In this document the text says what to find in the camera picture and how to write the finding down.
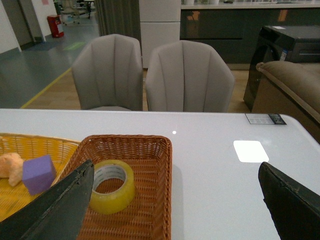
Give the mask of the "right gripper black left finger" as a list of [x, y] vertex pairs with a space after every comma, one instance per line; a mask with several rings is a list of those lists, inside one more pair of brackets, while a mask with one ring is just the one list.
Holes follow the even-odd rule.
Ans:
[[94, 181], [86, 160], [25, 207], [1, 221], [2, 240], [75, 240], [82, 227]]

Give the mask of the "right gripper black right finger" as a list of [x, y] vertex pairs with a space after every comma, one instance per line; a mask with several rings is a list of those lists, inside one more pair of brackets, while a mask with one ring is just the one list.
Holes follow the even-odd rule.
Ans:
[[279, 237], [282, 240], [320, 238], [320, 196], [267, 162], [258, 180]]

